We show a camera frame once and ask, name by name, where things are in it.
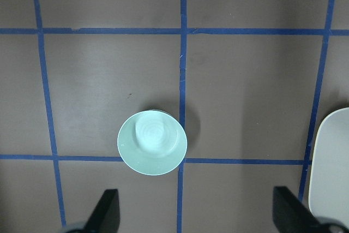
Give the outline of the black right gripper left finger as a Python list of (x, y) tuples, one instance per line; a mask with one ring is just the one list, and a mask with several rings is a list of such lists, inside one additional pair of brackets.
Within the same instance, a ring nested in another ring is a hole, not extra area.
[(89, 220), (85, 232), (118, 232), (120, 225), (119, 194), (117, 189), (103, 192)]

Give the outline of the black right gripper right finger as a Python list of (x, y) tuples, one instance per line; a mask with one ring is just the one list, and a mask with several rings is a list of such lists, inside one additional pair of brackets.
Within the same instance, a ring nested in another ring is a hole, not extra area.
[(317, 232), (320, 222), (285, 186), (273, 188), (273, 223), (278, 232)]

